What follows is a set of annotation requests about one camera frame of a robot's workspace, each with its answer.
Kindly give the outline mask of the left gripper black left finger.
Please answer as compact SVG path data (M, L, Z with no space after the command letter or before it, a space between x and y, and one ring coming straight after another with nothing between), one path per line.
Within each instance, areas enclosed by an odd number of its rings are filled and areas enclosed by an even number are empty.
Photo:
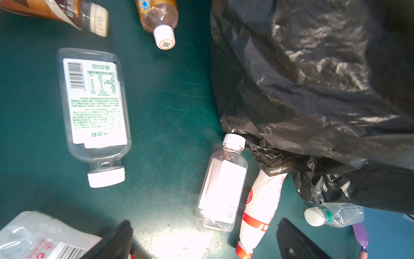
M111 230L81 259L130 259L133 229L129 220L124 220Z

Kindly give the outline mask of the clear bottle red cap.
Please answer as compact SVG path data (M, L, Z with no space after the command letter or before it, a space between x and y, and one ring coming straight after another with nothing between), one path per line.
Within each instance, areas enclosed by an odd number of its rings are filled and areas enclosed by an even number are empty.
M1 229L2 259L79 259L101 237L37 211L25 211Z

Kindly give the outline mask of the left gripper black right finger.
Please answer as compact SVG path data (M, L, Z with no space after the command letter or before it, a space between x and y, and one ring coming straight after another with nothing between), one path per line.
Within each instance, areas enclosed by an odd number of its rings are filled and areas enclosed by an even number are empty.
M276 236L282 259L331 259L286 218L279 222Z

